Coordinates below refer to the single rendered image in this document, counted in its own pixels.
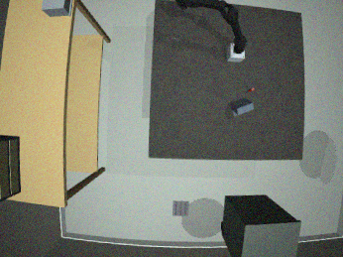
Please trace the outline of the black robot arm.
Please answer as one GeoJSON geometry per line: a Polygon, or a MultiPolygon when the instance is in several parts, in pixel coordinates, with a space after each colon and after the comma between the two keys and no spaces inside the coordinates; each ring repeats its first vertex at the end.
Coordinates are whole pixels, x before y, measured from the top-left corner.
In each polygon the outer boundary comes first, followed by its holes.
{"type": "Polygon", "coordinates": [[[181,10],[187,9],[188,7],[204,7],[218,10],[222,18],[231,25],[233,33],[235,35],[234,39],[234,54],[242,54],[245,51],[247,45],[247,40],[245,36],[242,35],[239,21],[238,21],[238,9],[236,9],[232,4],[227,3],[224,0],[175,0],[181,10]],[[226,13],[225,7],[229,10],[226,13]]]}

